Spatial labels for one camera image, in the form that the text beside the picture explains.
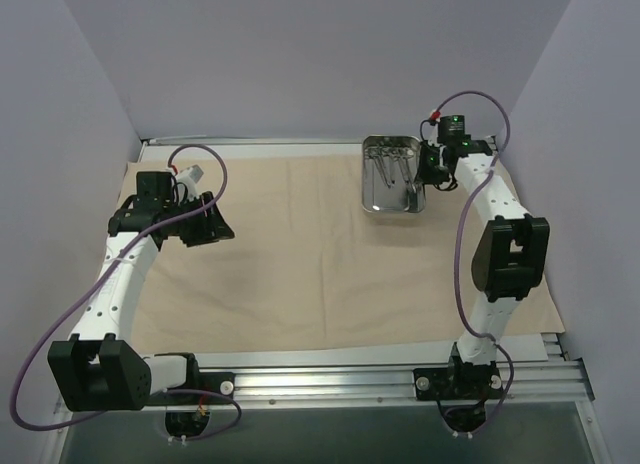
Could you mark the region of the steel surgical forceps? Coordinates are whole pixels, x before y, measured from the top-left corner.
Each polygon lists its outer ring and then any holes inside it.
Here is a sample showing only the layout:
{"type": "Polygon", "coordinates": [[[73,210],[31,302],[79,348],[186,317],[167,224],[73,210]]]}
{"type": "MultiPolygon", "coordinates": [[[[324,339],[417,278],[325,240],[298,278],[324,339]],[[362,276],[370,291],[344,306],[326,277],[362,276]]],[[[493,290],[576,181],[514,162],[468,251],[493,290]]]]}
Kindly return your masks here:
{"type": "Polygon", "coordinates": [[[409,167],[409,161],[413,156],[414,152],[411,147],[396,147],[392,150],[392,157],[396,161],[403,181],[407,187],[412,187],[414,185],[414,178],[409,167]]]}

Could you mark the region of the steel instrument tray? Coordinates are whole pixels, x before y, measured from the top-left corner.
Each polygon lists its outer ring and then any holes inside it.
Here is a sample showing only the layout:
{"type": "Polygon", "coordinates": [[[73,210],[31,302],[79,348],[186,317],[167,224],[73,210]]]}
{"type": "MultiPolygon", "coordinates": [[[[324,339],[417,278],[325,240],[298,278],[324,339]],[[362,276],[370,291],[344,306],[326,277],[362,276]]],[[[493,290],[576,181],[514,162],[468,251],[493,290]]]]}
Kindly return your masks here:
{"type": "Polygon", "coordinates": [[[420,141],[413,136],[368,136],[362,143],[362,206],[370,213],[410,213],[417,214],[424,210],[426,204],[426,193],[422,185],[415,183],[417,171],[420,141]],[[384,147],[387,149],[388,157],[386,163],[391,168],[391,173],[395,184],[387,188],[373,161],[366,156],[369,147],[384,147]],[[396,147],[411,147],[414,156],[409,161],[411,174],[414,178],[414,185],[407,187],[403,181],[400,170],[394,158],[392,150],[396,147]]]}

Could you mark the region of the steel surgical scissors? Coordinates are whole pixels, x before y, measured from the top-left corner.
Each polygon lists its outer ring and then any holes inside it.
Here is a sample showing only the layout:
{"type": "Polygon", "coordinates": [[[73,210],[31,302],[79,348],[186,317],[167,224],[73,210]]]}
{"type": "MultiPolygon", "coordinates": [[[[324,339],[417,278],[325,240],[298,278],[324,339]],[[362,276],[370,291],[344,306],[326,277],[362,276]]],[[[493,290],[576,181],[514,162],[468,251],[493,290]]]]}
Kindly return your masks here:
{"type": "Polygon", "coordinates": [[[387,188],[391,188],[395,181],[393,179],[391,168],[386,163],[386,158],[388,157],[387,149],[384,147],[369,147],[366,151],[366,156],[373,161],[384,185],[387,188]]]}

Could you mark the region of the beige cloth wrap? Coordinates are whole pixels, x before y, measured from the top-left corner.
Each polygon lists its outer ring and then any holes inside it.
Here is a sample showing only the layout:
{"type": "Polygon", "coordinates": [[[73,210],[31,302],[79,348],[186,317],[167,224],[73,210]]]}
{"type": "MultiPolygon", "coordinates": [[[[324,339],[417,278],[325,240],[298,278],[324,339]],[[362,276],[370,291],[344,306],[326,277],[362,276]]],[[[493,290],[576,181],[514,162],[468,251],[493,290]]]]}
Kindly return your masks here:
{"type": "MultiPolygon", "coordinates": [[[[167,240],[136,308],[141,353],[302,351],[458,338],[454,245],[463,190],[432,191],[413,215],[361,204],[356,156],[227,159],[188,150],[199,189],[221,191],[235,238],[194,248],[167,240]]],[[[484,229],[476,212],[462,240],[461,292],[484,229]]]]}

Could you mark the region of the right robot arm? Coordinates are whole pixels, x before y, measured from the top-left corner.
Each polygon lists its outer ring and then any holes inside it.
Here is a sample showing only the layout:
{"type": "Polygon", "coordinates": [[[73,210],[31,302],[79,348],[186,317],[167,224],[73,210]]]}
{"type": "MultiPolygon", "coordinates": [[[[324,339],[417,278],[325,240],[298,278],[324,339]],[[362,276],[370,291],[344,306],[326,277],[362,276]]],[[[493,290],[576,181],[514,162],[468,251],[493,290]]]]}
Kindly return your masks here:
{"type": "Polygon", "coordinates": [[[431,113],[426,123],[436,139],[420,143],[415,181],[442,191],[461,188],[468,198],[459,218],[454,245],[454,298],[464,332],[455,343],[459,362],[444,372],[455,396],[469,395],[480,384],[476,367],[492,365],[500,340],[518,304],[541,284],[550,225],[533,216],[498,173],[498,153],[466,132],[462,115],[431,113]],[[471,260],[477,298],[470,316],[461,292],[462,240],[467,218],[477,212],[484,225],[471,260]]]}

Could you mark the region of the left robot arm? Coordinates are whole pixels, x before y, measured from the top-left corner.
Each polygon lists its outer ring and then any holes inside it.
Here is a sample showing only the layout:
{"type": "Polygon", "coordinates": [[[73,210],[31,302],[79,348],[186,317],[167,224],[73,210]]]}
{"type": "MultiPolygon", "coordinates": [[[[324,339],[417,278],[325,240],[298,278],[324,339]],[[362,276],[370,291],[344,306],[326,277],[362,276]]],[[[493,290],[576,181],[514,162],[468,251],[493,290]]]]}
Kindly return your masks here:
{"type": "Polygon", "coordinates": [[[140,171],[134,194],[109,219],[98,287],[69,338],[52,342],[47,355],[69,410],[140,410],[165,389],[179,403],[200,395],[194,354],[142,356],[130,339],[146,276],[167,239],[195,247],[235,236],[213,193],[198,191],[203,174],[198,165],[180,172],[140,171]]]}

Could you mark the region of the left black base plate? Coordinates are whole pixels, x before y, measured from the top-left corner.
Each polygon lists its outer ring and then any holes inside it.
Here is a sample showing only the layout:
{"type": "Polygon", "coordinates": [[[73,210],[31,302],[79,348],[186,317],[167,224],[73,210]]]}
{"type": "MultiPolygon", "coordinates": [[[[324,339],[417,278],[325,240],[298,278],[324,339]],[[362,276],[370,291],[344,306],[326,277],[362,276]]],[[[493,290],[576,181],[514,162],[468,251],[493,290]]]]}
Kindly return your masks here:
{"type": "Polygon", "coordinates": [[[234,397],[236,374],[229,371],[215,371],[199,373],[190,384],[192,389],[215,393],[214,397],[198,394],[198,405],[206,407],[209,405],[222,405],[222,396],[234,397]]]}

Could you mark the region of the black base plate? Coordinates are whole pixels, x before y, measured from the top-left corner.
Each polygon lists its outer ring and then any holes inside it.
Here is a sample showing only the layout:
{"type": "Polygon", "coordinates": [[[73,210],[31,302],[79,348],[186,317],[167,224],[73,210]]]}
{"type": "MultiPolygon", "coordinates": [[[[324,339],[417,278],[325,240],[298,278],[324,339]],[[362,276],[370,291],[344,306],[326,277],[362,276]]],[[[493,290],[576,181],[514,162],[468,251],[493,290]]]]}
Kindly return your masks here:
{"type": "Polygon", "coordinates": [[[498,399],[503,395],[497,370],[487,366],[472,366],[469,370],[415,368],[412,374],[419,401],[479,401],[498,399]]]}
{"type": "Polygon", "coordinates": [[[206,407],[209,405],[222,405],[222,396],[234,397],[236,374],[229,371],[215,371],[199,373],[190,384],[192,389],[215,393],[214,397],[198,394],[198,405],[206,407]]]}

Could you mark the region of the aluminium front rail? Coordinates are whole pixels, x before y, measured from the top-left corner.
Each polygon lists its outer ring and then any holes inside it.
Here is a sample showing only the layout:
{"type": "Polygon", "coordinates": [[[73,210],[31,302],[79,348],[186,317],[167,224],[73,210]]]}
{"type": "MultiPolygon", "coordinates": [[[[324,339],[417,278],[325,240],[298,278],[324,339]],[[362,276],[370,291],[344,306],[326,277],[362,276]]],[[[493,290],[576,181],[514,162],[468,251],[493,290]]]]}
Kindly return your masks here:
{"type": "Polygon", "coordinates": [[[229,371],[236,374],[234,397],[222,396],[224,403],[280,402],[295,404],[334,403],[347,405],[379,401],[398,404],[405,401],[429,402],[445,409],[467,408],[478,411],[485,404],[522,402],[568,402],[590,400],[593,393],[584,366],[580,362],[498,363],[503,395],[498,399],[459,401],[419,401],[416,399],[413,374],[407,366],[309,367],[309,368],[202,368],[192,355],[179,357],[178,374],[168,373],[168,356],[147,359],[133,369],[130,376],[109,387],[97,364],[89,366],[86,383],[75,385],[63,381],[61,393],[66,406],[74,412],[140,410],[145,407],[194,406],[198,394],[215,393],[192,389],[199,373],[229,371]]]}

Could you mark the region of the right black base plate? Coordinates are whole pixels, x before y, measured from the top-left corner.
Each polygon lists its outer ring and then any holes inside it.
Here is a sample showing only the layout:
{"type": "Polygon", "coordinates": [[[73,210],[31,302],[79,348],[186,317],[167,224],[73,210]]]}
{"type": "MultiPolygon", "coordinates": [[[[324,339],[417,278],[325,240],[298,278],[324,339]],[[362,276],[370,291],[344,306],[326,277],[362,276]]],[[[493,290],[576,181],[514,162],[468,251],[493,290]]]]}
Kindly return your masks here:
{"type": "Polygon", "coordinates": [[[503,395],[497,370],[487,366],[472,366],[469,370],[415,368],[412,374],[419,401],[479,401],[498,399],[503,395]]]}

